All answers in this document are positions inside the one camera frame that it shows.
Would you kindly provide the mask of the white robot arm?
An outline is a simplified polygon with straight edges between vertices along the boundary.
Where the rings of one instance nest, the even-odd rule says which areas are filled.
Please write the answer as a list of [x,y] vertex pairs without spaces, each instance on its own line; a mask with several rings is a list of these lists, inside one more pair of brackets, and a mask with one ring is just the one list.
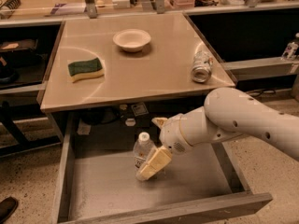
[[243,91],[218,88],[204,105],[169,119],[152,120],[160,128],[160,147],[152,149],[136,173],[150,179],[172,160],[202,144],[217,144],[246,134],[299,159],[299,118],[272,109]]

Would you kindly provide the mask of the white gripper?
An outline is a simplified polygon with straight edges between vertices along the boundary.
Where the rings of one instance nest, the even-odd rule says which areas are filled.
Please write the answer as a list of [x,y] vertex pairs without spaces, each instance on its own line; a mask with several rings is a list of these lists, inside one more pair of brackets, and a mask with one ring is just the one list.
[[139,181],[149,180],[159,173],[172,160],[172,154],[180,155],[187,151],[185,142],[180,131],[181,114],[172,118],[153,118],[151,121],[159,128],[159,139],[163,147],[153,147],[148,157],[139,167],[136,179]]

